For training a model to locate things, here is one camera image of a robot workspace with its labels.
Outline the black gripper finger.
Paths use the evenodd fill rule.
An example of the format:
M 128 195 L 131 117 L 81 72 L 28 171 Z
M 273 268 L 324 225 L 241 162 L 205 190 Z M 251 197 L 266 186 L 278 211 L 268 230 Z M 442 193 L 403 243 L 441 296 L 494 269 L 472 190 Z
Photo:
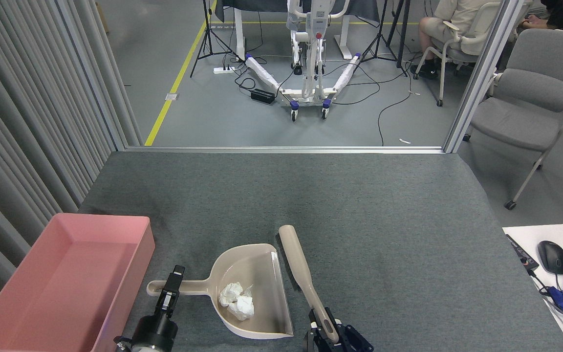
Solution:
M 373 352 L 374 347 L 369 343 L 352 325 L 344 326 L 342 323 L 334 319 L 331 310 L 326 307 L 331 327 L 338 337 L 338 342 L 328 339 L 325 343 L 327 352 Z
M 311 325 L 304 336 L 304 352 L 332 352 L 333 344 L 326 330 L 328 321 L 322 323 L 315 314 L 315 310 L 311 310 L 308 316 Z

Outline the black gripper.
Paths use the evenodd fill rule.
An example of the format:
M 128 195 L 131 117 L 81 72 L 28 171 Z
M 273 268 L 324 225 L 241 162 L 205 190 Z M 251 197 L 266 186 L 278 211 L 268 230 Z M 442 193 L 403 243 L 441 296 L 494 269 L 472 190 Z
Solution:
M 178 325 L 170 318 L 179 297 L 179 288 L 183 280 L 185 267 L 175 265 L 169 274 L 158 301 L 155 315 L 147 315 L 139 319 L 131 338 L 131 349 L 141 351 L 148 348 L 154 351 L 170 351 L 178 332 Z

